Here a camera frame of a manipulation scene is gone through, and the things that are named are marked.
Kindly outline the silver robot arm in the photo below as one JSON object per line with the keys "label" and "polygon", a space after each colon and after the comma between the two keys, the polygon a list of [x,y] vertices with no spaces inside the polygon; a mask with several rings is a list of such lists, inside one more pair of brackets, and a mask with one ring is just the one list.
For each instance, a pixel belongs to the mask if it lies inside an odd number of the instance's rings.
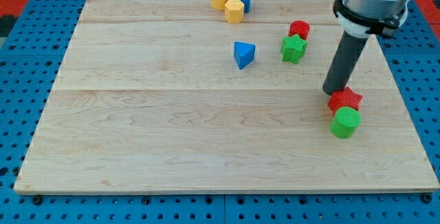
{"label": "silver robot arm", "polygon": [[335,0],[333,13],[344,31],[356,38],[376,34],[391,38],[408,16],[409,0]]}

